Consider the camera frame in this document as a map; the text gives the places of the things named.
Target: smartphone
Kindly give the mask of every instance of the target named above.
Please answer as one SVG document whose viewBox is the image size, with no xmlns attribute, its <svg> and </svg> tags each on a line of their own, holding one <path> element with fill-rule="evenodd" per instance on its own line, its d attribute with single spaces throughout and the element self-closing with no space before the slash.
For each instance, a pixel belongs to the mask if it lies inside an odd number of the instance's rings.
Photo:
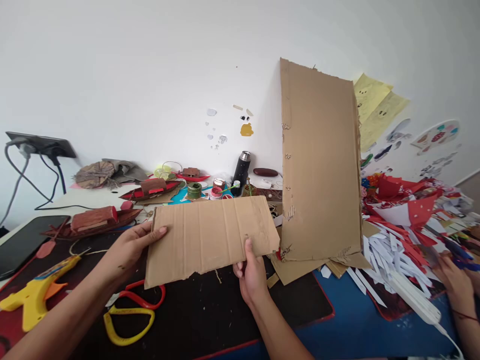
<svg viewBox="0 0 480 360">
<path fill-rule="evenodd" d="M 50 225 L 58 228 L 69 218 L 68 215 L 36 217 L 0 245 L 0 280 L 10 278 L 20 270 L 49 239 L 40 233 L 49 230 Z"/>
</svg>

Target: bracelet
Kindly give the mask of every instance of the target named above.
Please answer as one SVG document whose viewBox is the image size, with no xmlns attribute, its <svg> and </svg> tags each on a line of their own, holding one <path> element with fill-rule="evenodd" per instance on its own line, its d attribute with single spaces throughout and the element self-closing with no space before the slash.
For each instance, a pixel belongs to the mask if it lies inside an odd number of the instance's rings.
<svg viewBox="0 0 480 360">
<path fill-rule="evenodd" d="M 456 310 L 451 310 L 452 312 L 454 312 L 455 314 L 457 314 L 460 319 L 470 319 L 470 320 L 475 320 L 476 322 L 479 321 L 476 317 L 471 317 L 471 316 L 468 316 L 468 315 L 465 315 L 464 313 L 461 313 L 459 311 L 456 311 Z"/>
</svg>

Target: wall socket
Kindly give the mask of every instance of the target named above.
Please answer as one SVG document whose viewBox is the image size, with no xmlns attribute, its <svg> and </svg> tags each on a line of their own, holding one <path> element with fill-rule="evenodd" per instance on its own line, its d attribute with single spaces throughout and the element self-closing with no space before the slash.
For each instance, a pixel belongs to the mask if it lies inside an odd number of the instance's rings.
<svg viewBox="0 0 480 360">
<path fill-rule="evenodd" d="M 37 150 L 33 154 L 38 154 L 39 149 L 42 155 L 45 156 L 54 156 L 54 157 L 65 157 L 65 158 L 76 158 L 74 149 L 70 145 L 68 140 L 48 137 L 48 136 L 38 136 L 24 134 L 20 132 L 6 131 L 8 137 L 13 140 L 16 138 L 25 138 L 28 140 L 28 143 L 33 145 Z"/>
</svg>

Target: yellow glue gun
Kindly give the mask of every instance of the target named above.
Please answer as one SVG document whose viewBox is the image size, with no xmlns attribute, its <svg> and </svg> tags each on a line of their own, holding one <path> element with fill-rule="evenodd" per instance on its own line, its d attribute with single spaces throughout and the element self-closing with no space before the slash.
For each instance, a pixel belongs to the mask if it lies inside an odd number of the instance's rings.
<svg viewBox="0 0 480 360">
<path fill-rule="evenodd" d="M 23 306 L 21 328 L 24 332 L 29 332 L 47 315 L 45 301 L 67 285 L 66 283 L 57 284 L 55 281 L 72 269 L 84 253 L 85 251 L 79 255 L 70 256 L 42 272 L 29 281 L 22 290 L 0 301 L 0 309 L 11 312 Z"/>
</svg>

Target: green paint jar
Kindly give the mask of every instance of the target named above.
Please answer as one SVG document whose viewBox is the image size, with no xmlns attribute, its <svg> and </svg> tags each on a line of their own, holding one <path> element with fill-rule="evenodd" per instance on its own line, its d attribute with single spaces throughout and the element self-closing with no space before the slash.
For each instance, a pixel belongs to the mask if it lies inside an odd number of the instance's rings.
<svg viewBox="0 0 480 360">
<path fill-rule="evenodd" d="M 188 184 L 186 193 L 190 199 L 198 199 L 200 196 L 202 196 L 202 185 L 200 185 L 198 182 L 192 182 Z"/>
</svg>

